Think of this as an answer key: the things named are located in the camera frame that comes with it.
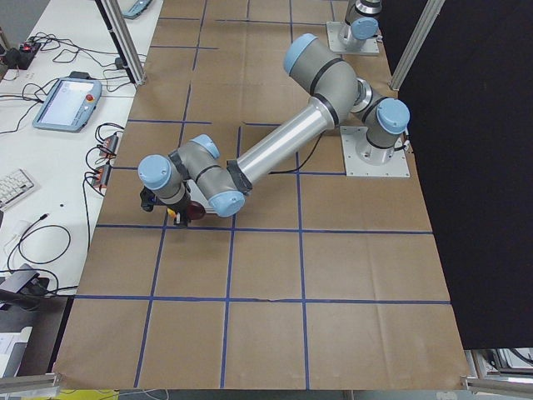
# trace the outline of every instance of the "keyboard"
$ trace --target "keyboard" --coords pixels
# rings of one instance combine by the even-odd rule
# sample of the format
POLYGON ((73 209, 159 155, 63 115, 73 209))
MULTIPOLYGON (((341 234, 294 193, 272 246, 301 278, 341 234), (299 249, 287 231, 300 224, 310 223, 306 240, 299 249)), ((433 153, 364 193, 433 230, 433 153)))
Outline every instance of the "keyboard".
POLYGON ((0 210, 6 210, 28 194, 35 192, 37 184, 22 169, 0 177, 0 210))

